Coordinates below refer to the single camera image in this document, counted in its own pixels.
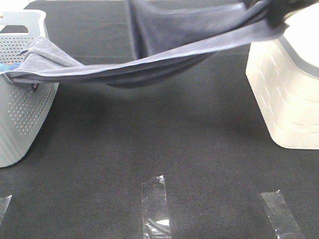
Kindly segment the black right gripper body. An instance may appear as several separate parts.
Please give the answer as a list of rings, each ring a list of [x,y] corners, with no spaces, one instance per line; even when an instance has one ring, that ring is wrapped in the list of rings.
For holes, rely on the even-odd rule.
[[[270,27],[277,27],[284,22],[287,14],[310,5],[310,0],[271,0],[266,19]]]

